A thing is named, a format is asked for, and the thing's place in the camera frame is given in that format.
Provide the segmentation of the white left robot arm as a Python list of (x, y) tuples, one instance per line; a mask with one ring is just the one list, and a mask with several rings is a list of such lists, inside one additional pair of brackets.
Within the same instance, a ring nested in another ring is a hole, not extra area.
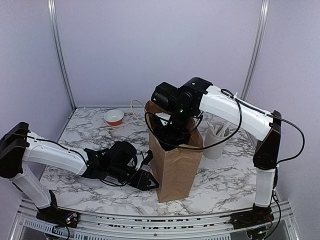
[(18, 123), (0, 140), (0, 176), (12, 181), (53, 223), (63, 219), (56, 197), (46, 189), (28, 167), (28, 163), (52, 166), (87, 179), (96, 179), (111, 187), (129, 185), (141, 191), (159, 187), (155, 177), (142, 166), (153, 159), (151, 150), (138, 153), (127, 141), (117, 141), (103, 150), (75, 149), (43, 139)]

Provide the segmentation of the brown paper bag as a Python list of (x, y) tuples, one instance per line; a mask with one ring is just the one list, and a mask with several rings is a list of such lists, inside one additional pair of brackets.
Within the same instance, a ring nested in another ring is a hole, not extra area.
[[(171, 114), (160, 106), (149, 100), (144, 106), (144, 112)], [(196, 122), (190, 119), (187, 130), (192, 131), (196, 127)], [(189, 196), (196, 173), (198, 171), (203, 150), (187, 150), (175, 148), (165, 151), (156, 137), (147, 130), (149, 136), (149, 149), (153, 153), (150, 162), (152, 174), (159, 182), (156, 189), (159, 203), (185, 199)], [(190, 139), (181, 147), (200, 148), (203, 147), (203, 138), (196, 128), (191, 132)]]

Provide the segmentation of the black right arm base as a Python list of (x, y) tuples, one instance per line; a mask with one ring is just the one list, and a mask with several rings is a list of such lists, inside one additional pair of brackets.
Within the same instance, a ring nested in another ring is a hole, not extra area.
[(237, 230), (271, 223), (274, 219), (270, 206), (259, 207), (254, 204), (251, 210), (232, 213), (229, 222), (233, 225), (233, 228)]

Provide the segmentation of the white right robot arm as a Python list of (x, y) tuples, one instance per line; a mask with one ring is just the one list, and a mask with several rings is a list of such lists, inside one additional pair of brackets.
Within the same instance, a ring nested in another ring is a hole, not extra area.
[(275, 187), (281, 114), (256, 108), (227, 89), (199, 77), (193, 77), (181, 87), (162, 82), (152, 93), (151, 101), (168, 112), (166, 117), (154, 117), (153, 134), (165, 149), (186, 144), (191, 137), (187, 125), (202, 112), (216, 115), (255, 137), (256, 194), (254, 208), (248, 212), (247, 219), (252, 224), (260, 223), (267, 216)]

